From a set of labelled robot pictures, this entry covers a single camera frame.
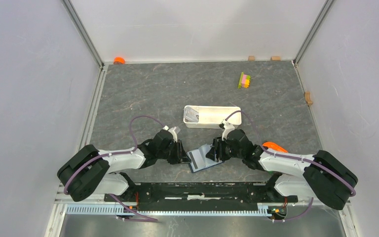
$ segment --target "white box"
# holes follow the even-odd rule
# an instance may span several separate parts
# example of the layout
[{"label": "white box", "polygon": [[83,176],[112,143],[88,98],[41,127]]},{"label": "white box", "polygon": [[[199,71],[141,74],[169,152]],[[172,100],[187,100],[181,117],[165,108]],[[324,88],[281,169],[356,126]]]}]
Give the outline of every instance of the white box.
[{"label": "white box", "polygon": [[[198,111],[199,121],[189,122],[183,118],[184,123],[189,128],[214,128],[220,129],[219,125],[227,118],[231,113],[240,110],[239,107],[226,107],[226,106],[197,106],[187,105],[184,107],[191,107]],[[242,115],[240,113],[234,114],[228,119],[235,128],[242,124]]]}]

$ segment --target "gray floor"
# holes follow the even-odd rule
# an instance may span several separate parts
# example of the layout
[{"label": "gray floor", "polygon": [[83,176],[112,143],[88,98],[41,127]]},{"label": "gray floor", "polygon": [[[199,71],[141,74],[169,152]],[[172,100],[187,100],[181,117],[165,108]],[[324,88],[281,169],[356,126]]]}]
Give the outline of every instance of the gray floor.
[{"label": "gray floor", "polygon": [[[298,215],[304,207],[289,207]],[[344,237],[339,213],[314,206],[304,217],[272,223],[265,217],[157,216],[159,223],[130,223],[113,216],[67,215],[60,237]]]},{"label": "gray floor", "polygon": [[[237,89],[240,73],[250,75],[249,88]],[[98,149],[121,150],[133,143],[129,121],[151,115],[178,134],[186,151],[211,143],[219,129],[186,128],[185,105],[239,106],[256,123],[263,141],[273,141],[297,154],[313,154],[320,149],[302,88],[289,61],[208,62],[170,64],[110,65],[93,128],[91,143]],[[242,118],[243,129],[254,143],[258,140]],[[133,123],[139,142],[152,138],[160,126],[148,118]],[[128,170],[135,182],[266,181],[266,172],[251,170],[241,160],[192,174],[188,164],[156,165]]]}]

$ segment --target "open box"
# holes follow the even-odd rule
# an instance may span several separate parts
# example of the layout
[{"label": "open box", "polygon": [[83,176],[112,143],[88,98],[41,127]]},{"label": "open box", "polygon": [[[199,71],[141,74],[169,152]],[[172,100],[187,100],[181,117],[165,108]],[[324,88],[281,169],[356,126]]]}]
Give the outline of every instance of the open box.
[{"label": "open box", "polygon": [[[184,111],[187,107],[190,107],[198,112],[198,122],[190,122],[185,118],[184,123],[189,128],[215,128],[221,129],[219,125],[227,118],[231,113],[240,110],[239,107],[225,107],[225,106],[197,106],[187,105],[184,107]],[[242,115],[236,113],[228,119],[235,128],[242,124]]]}]

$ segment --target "wooden block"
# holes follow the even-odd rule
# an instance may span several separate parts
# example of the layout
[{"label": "wooden block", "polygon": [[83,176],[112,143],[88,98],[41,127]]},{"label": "wooden block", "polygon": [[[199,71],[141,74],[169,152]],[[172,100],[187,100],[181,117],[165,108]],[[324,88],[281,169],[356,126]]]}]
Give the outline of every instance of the wooden block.
[{"label": "wooden block", "polygon": [[281,57],[280,56],[272,56],[271,61],[281,61]]},{"label": "wooden block", "polygon": [[306,100],[306,104],[308,106],[312,105],[313,104],[313,101],[310,99],[310,91],[306,91],[304,93],[304,99]]}]

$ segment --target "white wall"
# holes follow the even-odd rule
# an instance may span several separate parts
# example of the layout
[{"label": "white wall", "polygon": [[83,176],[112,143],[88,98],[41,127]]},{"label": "white wall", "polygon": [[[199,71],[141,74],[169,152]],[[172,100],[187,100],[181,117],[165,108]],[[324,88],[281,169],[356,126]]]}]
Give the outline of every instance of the white wall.
[{"label": "white wall", "polygon": [[0,237],[44,235],[97,74],[60,0],[0,0]]},{"label": "white wall", "polygon": [[360,234],[379,236],[379,1],[336,1],[299,71],[323,147],[358,176]]},{"label": "white wall", "polygon": [[72,0],[102,59],[294,59],[324,0]]}]

